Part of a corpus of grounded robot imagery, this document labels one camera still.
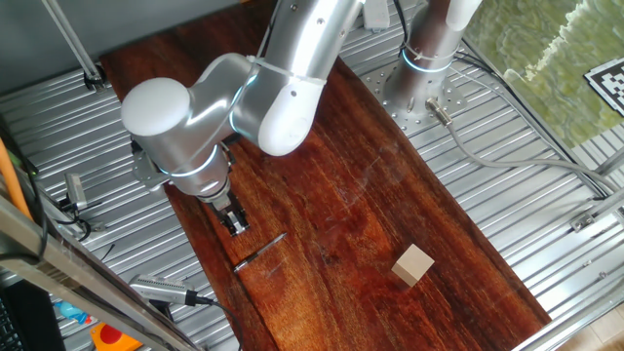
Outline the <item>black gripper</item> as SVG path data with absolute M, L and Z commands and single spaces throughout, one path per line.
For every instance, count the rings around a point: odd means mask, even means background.
M 227 228 L 231 237 L 238 236 L 239 232 L 249 229 L 246 212 L 231 190 L 208 197 L 205 203 L 209 205 L 221 224 Z

